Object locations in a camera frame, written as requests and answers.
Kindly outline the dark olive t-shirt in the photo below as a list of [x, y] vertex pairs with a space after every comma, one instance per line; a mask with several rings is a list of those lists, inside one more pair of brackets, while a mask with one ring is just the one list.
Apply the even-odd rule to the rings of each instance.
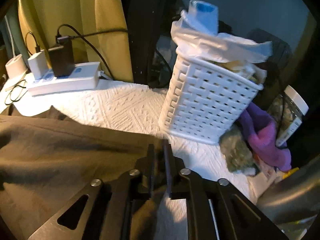
[[117, 179], [163, 140], [152, 135], [82, 125], [51, 107], [22, 116], [1, 113], [3, 239], [27, 239], [94, 178]]

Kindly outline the grey furry item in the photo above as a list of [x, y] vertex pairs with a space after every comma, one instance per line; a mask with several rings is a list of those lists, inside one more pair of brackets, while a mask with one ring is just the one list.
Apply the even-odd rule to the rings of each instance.
[[221, 153], [226, 160], [227, 168], [231, 173], [243, 173], [246, 176], [255, 176], [257, 169], [252, 152], [243, 140], [242, 133], [237, 126], [232, 126], [219, 139]]

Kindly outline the white plastic basket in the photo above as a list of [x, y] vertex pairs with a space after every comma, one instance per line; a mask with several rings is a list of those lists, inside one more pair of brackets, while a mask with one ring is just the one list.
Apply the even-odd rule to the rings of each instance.
[[217, 144], [262, 89], [262, 84], [179, 52], [159, 127], [178, 137]]

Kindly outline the purple cloth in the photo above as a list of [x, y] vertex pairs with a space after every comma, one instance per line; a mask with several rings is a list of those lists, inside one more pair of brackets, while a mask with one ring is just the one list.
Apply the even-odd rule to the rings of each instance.
[[276, 146], [276, 122], [266, 111], [250, 103], [238, 118], [242, 136], [258, 157], [286, 172], [291, 169], [291, 153], [286, 144]]

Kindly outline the white power strip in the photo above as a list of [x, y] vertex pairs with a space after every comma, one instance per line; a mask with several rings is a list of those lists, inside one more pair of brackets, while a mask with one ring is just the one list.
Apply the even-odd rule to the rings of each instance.
[[75, 65], [69, 76], [56, 77], [49, 69], [41, 79], [28, 83], [28, 92], [32, 96], [95, 89], [99, 82], [100, 62], [87, 62]]

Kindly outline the white lidded jar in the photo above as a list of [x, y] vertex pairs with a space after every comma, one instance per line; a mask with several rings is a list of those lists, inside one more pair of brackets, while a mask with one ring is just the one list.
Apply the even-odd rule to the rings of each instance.
[[276, 146], [282, 147], [302, 124], [309, 107], [304, 99], [288, 85], [278, 94], [267, 112], [276, 122]]

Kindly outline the steel tumbler cup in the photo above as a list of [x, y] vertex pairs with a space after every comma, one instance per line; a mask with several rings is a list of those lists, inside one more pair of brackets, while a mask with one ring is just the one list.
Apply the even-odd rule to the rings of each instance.
[[319, 214], [319, 157], [270, 186], [258, 198], [257, 207], [275, 224]]

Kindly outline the white plastic bag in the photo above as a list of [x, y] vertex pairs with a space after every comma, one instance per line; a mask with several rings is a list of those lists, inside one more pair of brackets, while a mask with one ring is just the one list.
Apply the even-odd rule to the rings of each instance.
[[263, 63], [272, 56], [272, 42], [252, 40], [219, 32], [219, 9], [210, 3], [191, 0], [172, 22], [171, 37], [178, 49], [188, 56], [227, 63], [247, 61]]

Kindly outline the black charger adapter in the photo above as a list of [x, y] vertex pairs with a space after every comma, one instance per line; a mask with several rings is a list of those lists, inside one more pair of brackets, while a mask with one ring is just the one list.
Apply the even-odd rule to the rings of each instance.
[[57, 38], [57, 44], [48, 49], [55, 77], [70, 76], [75, 69], [72, 41], [69, 36]]

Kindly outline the white charger adapter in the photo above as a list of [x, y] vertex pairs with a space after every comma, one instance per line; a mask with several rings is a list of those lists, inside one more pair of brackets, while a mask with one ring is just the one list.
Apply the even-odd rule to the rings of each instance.
[[44, 50], [31, 55], [28, 59], [28, 64], [35, 80], [41, 79], [49, 69]]

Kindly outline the white desk lamp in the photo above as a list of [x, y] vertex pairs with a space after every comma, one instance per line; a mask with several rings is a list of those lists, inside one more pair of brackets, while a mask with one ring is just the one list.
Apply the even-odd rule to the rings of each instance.
[[18, 76], [24, 75], [27, 72], [27, 67], [23, 60], [22, 54], [16, 54], [14, 39], [10, 29], [9, 21], [7, 16], [5, 16], [5, 23], [9, 32], [11, 49], [12, 49], [12, 58], [6, 63], [5, 68], [9, 79], [17, 78]]

